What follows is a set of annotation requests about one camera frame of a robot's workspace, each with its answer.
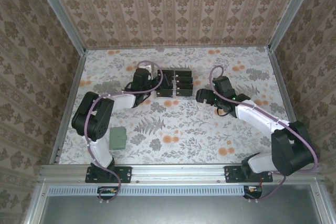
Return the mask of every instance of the floral tablecloth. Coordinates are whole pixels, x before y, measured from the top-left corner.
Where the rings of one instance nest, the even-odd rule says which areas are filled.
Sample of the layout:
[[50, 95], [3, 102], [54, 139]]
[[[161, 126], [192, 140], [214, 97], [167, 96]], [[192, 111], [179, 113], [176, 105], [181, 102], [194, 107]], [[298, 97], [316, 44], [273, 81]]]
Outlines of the floral tablecloth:
[[[151, 60], [163, 69], [190, 68], [194, 95], [209, 88], [210, 70], [222, 65], [237, 94], [244, 93], [287, 119], [266, 47], [95, 50], [86, 56], [72, 115], [86, 92], [120, 91], [132, 81], [137, 63]], [[231, 115], [219, 117], [214, 107], [194, 99], [153, 96], [135, 109], [113, 113], [109, 126], [127, 130], [126, 149], [112, 152], [117, 164], [239, 163], [248, 155], [270, 150], [270, 139], [257, 129]], [[103, 139], [108, 144], [109, 131]], [[69, 125], [59, 163], [90, 162], [85, 142]]]

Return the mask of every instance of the green sponge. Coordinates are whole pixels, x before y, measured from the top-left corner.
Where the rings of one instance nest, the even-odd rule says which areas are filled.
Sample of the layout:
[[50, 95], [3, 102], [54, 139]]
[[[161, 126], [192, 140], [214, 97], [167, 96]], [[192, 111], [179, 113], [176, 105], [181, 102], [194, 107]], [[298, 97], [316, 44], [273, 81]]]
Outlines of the green sponge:
[[126, 128], [112, 127], [110, 129], [110, 151], [124, 150], [126, 147]]

